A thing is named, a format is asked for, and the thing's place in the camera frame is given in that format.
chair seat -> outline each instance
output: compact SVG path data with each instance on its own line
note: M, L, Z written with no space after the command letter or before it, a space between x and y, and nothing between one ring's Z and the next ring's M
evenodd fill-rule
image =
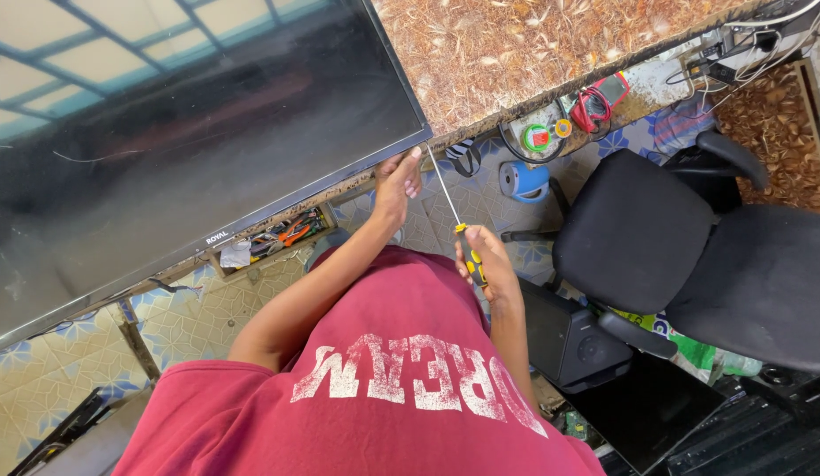
M666 308L690 276L714 216L667 170L627 149L601 160L554 243L554 268L628 312Z
M697 341L820 373L820 215L774 205L729 213L666 317Z

chair armrest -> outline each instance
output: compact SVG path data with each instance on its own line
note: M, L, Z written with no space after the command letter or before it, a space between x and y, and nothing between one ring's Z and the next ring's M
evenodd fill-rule
M710 152L738 168L744 177L751 180L757 190L769 185L769 174L760 159L750 150L712 130L705 130L695 137L695 145Z
M620 341L652 356L670 359L678 353L678 344L639 327L613 311L602 312L598 326Z

black speaker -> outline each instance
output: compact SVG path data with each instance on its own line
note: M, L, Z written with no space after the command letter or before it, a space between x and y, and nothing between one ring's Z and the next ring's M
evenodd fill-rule
M519 278L528 328L528 357L561 390L577 393L624 374L630 347L598 327L589 309Z

maroon t-shirt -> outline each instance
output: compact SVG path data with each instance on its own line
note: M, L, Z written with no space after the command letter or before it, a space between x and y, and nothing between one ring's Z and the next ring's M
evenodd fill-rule
M446 257L387 246L290 372L166 370L114 474L603 474L536 416Z

open drawer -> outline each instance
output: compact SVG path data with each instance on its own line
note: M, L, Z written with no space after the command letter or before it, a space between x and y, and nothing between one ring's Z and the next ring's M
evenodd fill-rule
M315 243L322 236L324 236L328 233L331 233L331 231L334 228L336 228L336 216L334 215L334 210L327 203L323 203L322 205L319 205L317 207L313 207L310 210L306 210L306 211L302 212L297 217L292 218L290 220L285 220L285 221L288 222L289 224L296 223L296 222L299 221L299 219L302 219L302 220L306 221L307 218L308 218L307 215L310 213L311 210L315 211L317 213L315 218L321 224L321 229L319 231L317 231L314 234L308 234L306 236L303 236L301 239L296 240L294 243L291 243L290 245L283 246L280 249L278 249L277 251L274 251L270 254L267 254L264 257L260 257L256 261L254 260L254 256L259 256L259 253L252 253L253 257L252 257L251 264L249 264L247 266L243 266L241 268L223 267L222 266L222 250L214 251L212 253L209 253L210 263L216 269L216 274L218 276L221 276L223 281L237 280L239 278L242 278L243 276L246 276L246 274L249 271L251 271L252 269L263 268L263 267L265 267L269 264L274 263L277 259L287 257L290 253L294 253L296 250L301 249L304 246L310 245L311 243ZM277 227L273 226L268 231L278 231L278 229L283 229L283 228L284 228L283 226L277 226ZM253 234L252 236L249 236L247 240L241 240L237 243L232 243L231 246L236 247L236 246L240 246L240 245L241 246L248 245L248 246L250 246L250 249L255 249L256 244L258 244L257 242L259 240L263 240L263 238L259 238L259 237L262 234L265 234L266 232L267 232L267 230L257 232L255 234Z

